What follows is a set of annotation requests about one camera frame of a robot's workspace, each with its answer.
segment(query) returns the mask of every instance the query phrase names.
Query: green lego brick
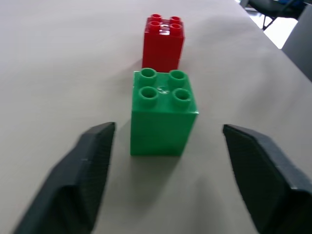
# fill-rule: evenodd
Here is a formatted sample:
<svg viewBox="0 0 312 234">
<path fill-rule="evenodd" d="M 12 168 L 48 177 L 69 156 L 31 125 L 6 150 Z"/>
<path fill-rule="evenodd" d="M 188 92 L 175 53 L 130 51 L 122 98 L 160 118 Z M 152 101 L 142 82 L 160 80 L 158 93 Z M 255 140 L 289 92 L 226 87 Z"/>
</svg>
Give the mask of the green lego brick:
<svg viewBox="0 0 312 234">
<path fill-rule="evenodd" d="M 131 155 L 180 156 L 198 115 L 188 76 L 179 70 L 134 72 Z"/>
</svg>

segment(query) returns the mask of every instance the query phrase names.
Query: floor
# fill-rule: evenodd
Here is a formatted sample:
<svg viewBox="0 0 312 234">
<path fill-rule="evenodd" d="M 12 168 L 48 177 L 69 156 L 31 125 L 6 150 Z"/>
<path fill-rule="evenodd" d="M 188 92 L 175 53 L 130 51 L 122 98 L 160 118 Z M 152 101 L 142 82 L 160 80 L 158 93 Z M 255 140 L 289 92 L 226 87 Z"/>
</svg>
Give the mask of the floor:
<svg viewBox="0 0 312 234">
<path fill-rule="evenodd" d="M 264 15 L 256 12 L 254 9 L 253 11 L 247 12 L 256 25 L 258 25 L 259 28 L 262 28 Z M 271 19 L 267 18 L 266 25 L 270 22 Z M 295 19 L 278 18 L 270 27 L 267 28 L 267 30 L 264 31 L 264 33 L 279 49 L 281 49 L 296 24 L 297 20 Z"/>
</svg>

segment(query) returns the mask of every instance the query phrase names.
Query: chair leg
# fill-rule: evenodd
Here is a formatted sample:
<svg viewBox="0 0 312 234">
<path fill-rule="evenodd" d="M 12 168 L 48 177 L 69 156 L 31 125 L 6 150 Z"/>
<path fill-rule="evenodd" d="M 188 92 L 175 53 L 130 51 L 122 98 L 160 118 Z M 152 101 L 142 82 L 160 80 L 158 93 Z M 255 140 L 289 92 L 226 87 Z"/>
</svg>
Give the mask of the chair leg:
<svg viewBox="0 0 312 234">
<path fill-rule="evenodd" d="M 264 26 L 264 23 L 263 23 L 263 27 L 262 27 L 263 31 L 265 31 L 277 19 L 277 17 L 275 17 L 275 18 L 270 17 L 270 18 L 272 19 L 272 21 L 267 26 Z"/>
</svg>

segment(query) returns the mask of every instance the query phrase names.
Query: textured rubber pad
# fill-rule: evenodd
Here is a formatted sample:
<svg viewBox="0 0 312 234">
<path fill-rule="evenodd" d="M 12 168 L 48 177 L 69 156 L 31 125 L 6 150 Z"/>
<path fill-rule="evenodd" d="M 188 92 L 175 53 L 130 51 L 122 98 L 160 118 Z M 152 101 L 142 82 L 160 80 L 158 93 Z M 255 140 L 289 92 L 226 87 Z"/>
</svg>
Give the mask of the textured rubber pad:
<svg viewBox="0 0 312 234">
<path fill-rule="evenodd" d="M 115 123 L 91 128 L 50 172 L 15 234 L 89 234 L 109 168 Z"/>
<path fill-rule="evenodd" d="M 312 185 L 267 136 L 224 125 L 240 193 L 262 234 L 311 234 Z"/>
</svg>

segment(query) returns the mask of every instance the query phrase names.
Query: table surface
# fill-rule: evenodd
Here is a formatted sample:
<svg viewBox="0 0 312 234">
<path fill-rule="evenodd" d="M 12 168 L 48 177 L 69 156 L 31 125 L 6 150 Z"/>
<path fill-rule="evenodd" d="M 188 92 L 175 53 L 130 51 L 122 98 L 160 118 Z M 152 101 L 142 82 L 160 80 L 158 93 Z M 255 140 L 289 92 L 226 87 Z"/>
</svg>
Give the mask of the table surface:
<svg viewBox="0 0 312 234">
<path fill-rule="evenodd" d="M 200 111 L 181 158 L 129 155 L 146 18 L 177 15 Z M 5 0 L 0 8 L 0 233 L 79 135 L 117 123 L 95 234 L 252 234 L 221 133 L 272 137 L 312 177 L 312 87 L 233 0 Z"/>
</svg>

